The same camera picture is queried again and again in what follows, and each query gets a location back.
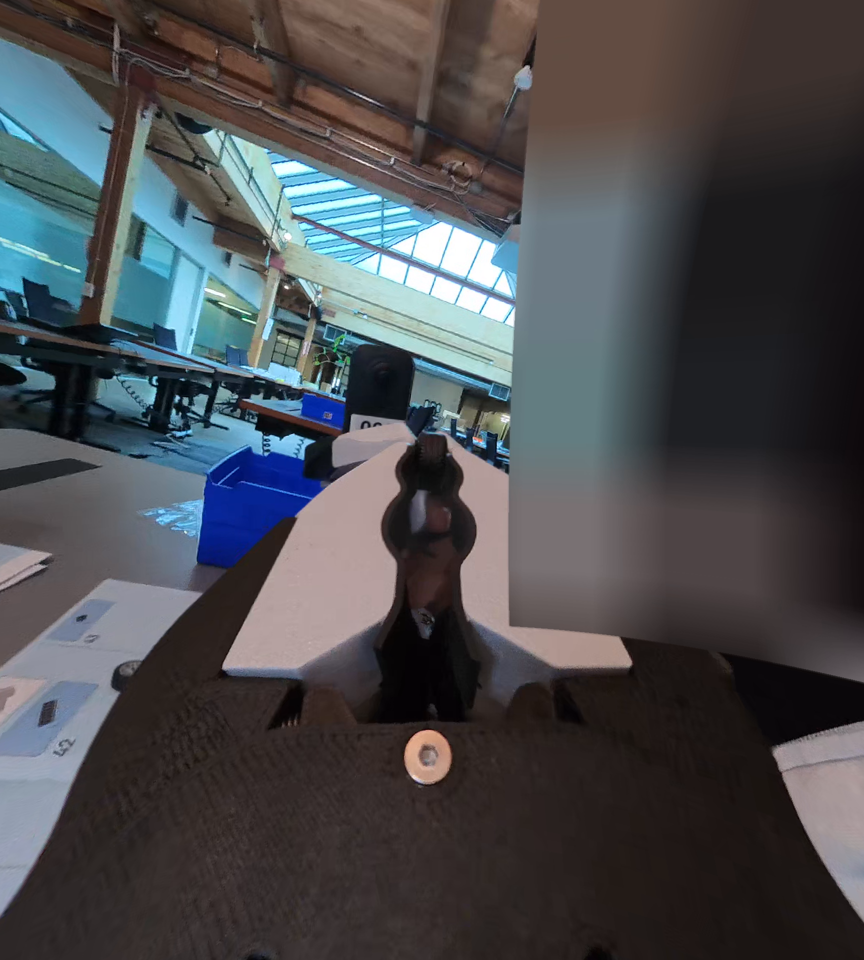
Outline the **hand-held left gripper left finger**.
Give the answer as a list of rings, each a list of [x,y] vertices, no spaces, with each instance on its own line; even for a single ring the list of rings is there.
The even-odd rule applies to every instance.
[[[381,525],[401,493],[398,464],[413,448],[389,443],[298,512],[225,655],[225,675],[336,690],[359,721],[372,718],[376,643],[398,576]]]

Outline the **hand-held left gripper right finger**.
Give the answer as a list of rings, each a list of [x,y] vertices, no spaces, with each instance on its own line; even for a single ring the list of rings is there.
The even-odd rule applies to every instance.
[[[515,627],[510,622],[509,476],[448,442],[461,470],[458,496],[475,522],[475,539],[462,561],[462,608],[475,633],[480,665],[472,714],[504,714],[524,685],[573,677],[624,676],[632,660],[616,636]]]

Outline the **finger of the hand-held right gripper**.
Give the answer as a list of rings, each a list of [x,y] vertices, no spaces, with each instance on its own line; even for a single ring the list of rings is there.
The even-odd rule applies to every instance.
[[[354,467],[397,444],[410,446],[416,435],[405,422],[362,422],[333,441],[333,469]]]

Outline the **blue plastic object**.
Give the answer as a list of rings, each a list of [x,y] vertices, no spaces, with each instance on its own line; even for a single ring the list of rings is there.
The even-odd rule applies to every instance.
[[[293,519],[322,491],[306,478],[304,460],[242,447],[205,477],[197,561],[229,569],[280,522]]]

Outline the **person's right hand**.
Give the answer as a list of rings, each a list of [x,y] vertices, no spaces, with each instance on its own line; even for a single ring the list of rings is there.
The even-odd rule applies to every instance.
[[[429,641],[453,605],[453,572],[459,564],[452,511],[441,498],[414,501],[402,560],[407,605],[418,636]]]

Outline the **blue plastic bin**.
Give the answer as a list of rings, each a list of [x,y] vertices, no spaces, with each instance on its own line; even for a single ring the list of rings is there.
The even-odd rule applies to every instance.
[[[300,414],[307,420],[341,431],[345,423],[346,402],[342,397],[330,393],[305,390]]]

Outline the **flat clear plastic bag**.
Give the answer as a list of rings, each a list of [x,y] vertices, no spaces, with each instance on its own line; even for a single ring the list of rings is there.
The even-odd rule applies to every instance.
[[[191,499],[175,502],[164,507],[138,510],[138,516],[154,522],[158,526],[198,539],[201,531],[204,499]]]

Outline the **long office desk row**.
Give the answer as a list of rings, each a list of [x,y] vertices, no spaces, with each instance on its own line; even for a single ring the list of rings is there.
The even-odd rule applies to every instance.
[[[339,429],[328,423],[289,412],[283,401],[270,399],[280,384],[262,373],[175,354],[137,342],[101,343],[0,318],[0,354],[45,361],[59,366],[47,432],[68,440],[83,440],[98,372],[135,374],[156,381],[155,402],[149,426],[167,432],[176,384],[198,382],[207,388],[210,403],[225,383],[240,389],[237,407],[256,414],[257,428],[265,435],[290,434],[307,439],[335,437]]]

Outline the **open instruction booklet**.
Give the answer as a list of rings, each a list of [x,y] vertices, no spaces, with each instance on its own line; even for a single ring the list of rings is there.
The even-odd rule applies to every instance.
[[[135,666],[197,591],[106,580],[0,667],[0,915],[38,861]]]

